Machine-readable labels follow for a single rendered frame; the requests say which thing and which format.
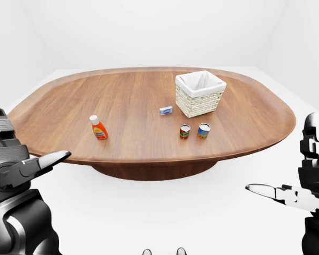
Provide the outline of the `blue yellow printed tin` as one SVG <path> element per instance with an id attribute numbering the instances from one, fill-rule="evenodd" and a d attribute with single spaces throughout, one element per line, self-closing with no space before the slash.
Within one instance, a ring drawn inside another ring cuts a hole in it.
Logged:
<path id="1" fill-rule="evenodd" d="M 200 139 L 206 139 L 210 130 L 211 130 L 211 127 L 209 124 L 201 123 L 198 128 L 197 136 Z"/>

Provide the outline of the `white woven basket with liner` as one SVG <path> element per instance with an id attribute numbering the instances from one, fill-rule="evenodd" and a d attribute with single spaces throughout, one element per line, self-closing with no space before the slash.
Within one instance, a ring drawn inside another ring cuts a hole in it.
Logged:
<path id="1" fill-rule="evenodd" d="M 175 102 L 191 118 L 216 110 L 226 82 L 203 70 L 175 77 Z"/>

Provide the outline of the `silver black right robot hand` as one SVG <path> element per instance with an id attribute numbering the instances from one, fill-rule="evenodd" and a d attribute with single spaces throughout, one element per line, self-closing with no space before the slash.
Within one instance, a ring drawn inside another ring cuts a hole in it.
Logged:
<path id="1" fill-rule="evenodd" d="M 265 184 L 248 184 L 246 190 L 286 206 L 318 213 L 319 113 L 311 113 L 305 119 L 300 152 L 304 155 L 301 167 L 298 168 L 301 187 L 283 185 L 275 188 Z"/>

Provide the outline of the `dark wooden table base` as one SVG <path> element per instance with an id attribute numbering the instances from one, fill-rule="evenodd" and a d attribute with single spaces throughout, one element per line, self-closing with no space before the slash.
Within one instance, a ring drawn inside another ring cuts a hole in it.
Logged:
<path id="1" fill-rule="evenodd" d="M 180 179 L 202 173 L 213 167 L 217 161 L 192 161 L 191 163 L 174 163 L 173 165 L 131 166 L 93 166 L 93 168 L 105 175 L 119 179 L 135 181 L 164 181 Z"/>

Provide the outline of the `orange bottle with white cap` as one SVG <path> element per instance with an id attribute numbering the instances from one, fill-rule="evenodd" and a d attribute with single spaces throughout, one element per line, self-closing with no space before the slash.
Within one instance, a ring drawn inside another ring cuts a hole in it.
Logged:
<path id="1" fill-rule="evenodd" d="M 97 115 L 89 117 L 93 132 L 98 140 L 104 140 L 108 138 L 108 134 L 104 125 L 99 121 Z"/>

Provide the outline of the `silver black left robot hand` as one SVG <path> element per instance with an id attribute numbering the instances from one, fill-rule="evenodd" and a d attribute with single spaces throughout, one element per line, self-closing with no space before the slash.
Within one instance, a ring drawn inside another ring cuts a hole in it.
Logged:
<path id="1" fill-rule="evenodd" d="M 50 172 L 53 166 L 71 153 L 60 150 L 31 158 L 26 145 L 20 143 L 15 130 L 0 108 L 0 203 L 30 188 L 30 181 Z"/>

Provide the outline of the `red green tomato sauce tin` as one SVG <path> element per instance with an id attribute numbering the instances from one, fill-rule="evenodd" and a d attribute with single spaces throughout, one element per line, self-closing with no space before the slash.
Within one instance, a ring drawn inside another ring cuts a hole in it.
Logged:
<path id="1" fill-rule="evenodd" d="M 179 133 L 179 136 L 181 139 L 187 139 L 188 136 L 189 136 L 189 132 L 190 132 L 190 126 L 189 125 L 181 125 L 180 126 L 180 133 Z"/>

